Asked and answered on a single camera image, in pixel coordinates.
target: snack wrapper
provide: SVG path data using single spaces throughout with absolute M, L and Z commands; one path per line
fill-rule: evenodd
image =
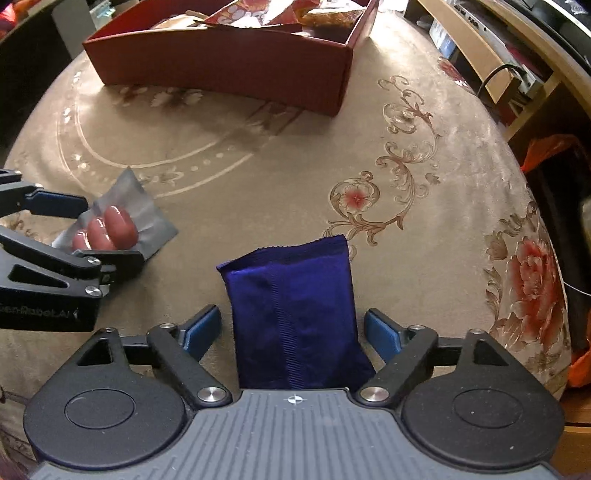
M 51 246 L 72 253 L 72 241 L 76 232 L 85 230 L 93 218 L 102 217 L 110 206 L 117 206 L 129 213 L 138 231 L 138 242 L 131 249 L 139 251 L 146 260 L 178 233 L 175 226 L 156 207 L 152 197 L 145 192 L 133 170 L 128 168 L 119 175 L 107 193 L 60 233 Z
M 205 19 L 210 25 L 258 28 L 296 24 L 320 0 L 235 0 Z
M 305 27 L 351 28 L 364 10 L 352 0 L 322 0 L 317 8 L 302 16 L 300 23 Z

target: wooden shelf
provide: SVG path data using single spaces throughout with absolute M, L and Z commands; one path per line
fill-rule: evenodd
M 419 0 L 409 0 L 404 17 L 416 21 L 421 10 L 416 4 Z M 504 64 L 495 51 L 486 43 L 477 31 L 451 5 L 444 0 L 420 0 L 420 4 L 433 18 L 445 28 L 454 43 L 467 58 L 470 65 L 484 80 L 495 68 Z M 513 97 L 521 81 L 509 70 L 497 73 L 486 85 L 486 89 L 495 103 Z
M 587 72 L 548 34 L 502 0 L 478 2 L 512 27 L 515 35 L 542 57 L 591 117 L 591 77 Z

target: red box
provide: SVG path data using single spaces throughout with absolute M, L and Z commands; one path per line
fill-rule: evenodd
M 229 0 L 143 0 L 84 42 L 107 85 L 198 88 L 273 100 L 334 116 L 343 103 L 353 49 L 369 35 L 378 0 L 344 43 L 257 28 L 149 30 L 171 15 L 211 15 Z

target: plastic wrapper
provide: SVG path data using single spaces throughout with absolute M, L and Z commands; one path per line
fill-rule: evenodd
M 317 8 L 303 15 L 300 23 L 305 27 L 351 28 L 364 10 L 351 0 L 322 0 Z
M 131 217 L 138 235 L 138 241 L 131 249 L 141 252 L 146 260 L 178 233 L 174 225 L 156 207 L 152 197 L 145 192 L 138 179 L 135 178 L 134 172 L 128 168 L 119 176 L 107 193 L 95 201 L 89 210 L 82 213 L 74 224 L 55 239 L 52 246 L 68 253 L 72 252 L 72 243 L 76 235 L 80 235 L 81 231 L 86 231 L 90 236 L 89 227 L 91 229 L 100 228 L 94 223 L 97 222 L 97 219 L 104 219 L 105 213 L 108 221 L 109 215 L 113 213 L 110 207 L 113 206 L 121 212 L 128 213 Z
M 152 30 L 165 30 L 169 28 L 204 28 L 203 20 L 207 18 L 199 12 L 189 10 L 183 14 L 175 15 L 155 24 Z
M 297 24 L 320 0 L 235 0 L 206 18 L 210 25 L 258 28 Z

